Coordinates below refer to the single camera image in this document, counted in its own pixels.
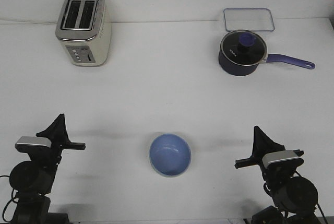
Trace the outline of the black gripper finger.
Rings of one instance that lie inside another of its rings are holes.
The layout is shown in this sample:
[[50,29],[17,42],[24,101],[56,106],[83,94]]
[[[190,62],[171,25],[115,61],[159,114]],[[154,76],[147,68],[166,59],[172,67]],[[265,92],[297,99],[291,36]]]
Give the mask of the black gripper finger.
[[70,143],[70,139],[67,133],[65,117],[63,117],[63,136],[64,136],[64,143]]
[[263,132],[259,126],[254,126],[252,158],[263,156]]
[[65,143],[65,115],[59,114],[49,127],[36,133],[36,137],[45,137],[51,143]]
[[258,146],[263,154],[285,150],[284,145],[274,142],[261,129],[259,129],[258,132],[259,132],[259,137],[258,137],[259,145]]

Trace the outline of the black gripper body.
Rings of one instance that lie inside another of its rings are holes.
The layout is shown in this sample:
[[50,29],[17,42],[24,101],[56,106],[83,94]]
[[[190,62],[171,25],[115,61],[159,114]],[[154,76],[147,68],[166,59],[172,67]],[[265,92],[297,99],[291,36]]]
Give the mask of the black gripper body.
[[[297,149],[294,151],[301,158],[304,155],[303,150]],[[290,178],[296,172],[296,168],[301,166],[304,163],[304,160],[303,162],[286,161],[286,162],[272,164],[268,167],[268,169],[266,169],[262,163],[263,156],[261,158],[252,158],[252,156],[250,156],[249,158],[236,160],[234,166],[236,169],[239,169],[239,168],[258,165],[261,169],[264,181],[283,182],[287,180],[288,178]]]
[[85,150],[85,143],[56,143],[47,146],[34,146],[28,151],[28,156],[31,161],[37,162],[41,166],[58,165],[62,159],[62,151],[64,149],[70,150]]

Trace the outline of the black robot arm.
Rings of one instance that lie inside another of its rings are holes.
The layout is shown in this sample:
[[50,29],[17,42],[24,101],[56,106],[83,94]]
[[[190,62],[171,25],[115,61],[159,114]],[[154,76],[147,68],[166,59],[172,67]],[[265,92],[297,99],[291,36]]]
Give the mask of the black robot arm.
[[287,150],[274,142],[259,126],[254,127],[253,149],[249,158],[235,161],[235,168],[259,166],[264,191],[273,205],[251,217],[251,223],[319,223],[315,215],[318,191],[297,172],[304,152]]
[[60,114],[53,123],[35,136],[22,136],[15,143],[20,153],[29,156],[28,161],[17,164],[9,175],[9,183],[16,203],[10,223],[69,223],[66,213],[51,213],[47,196],[62,160],[62,152],[85,150],[84,143],[74,143],[68,138],[65,115]]

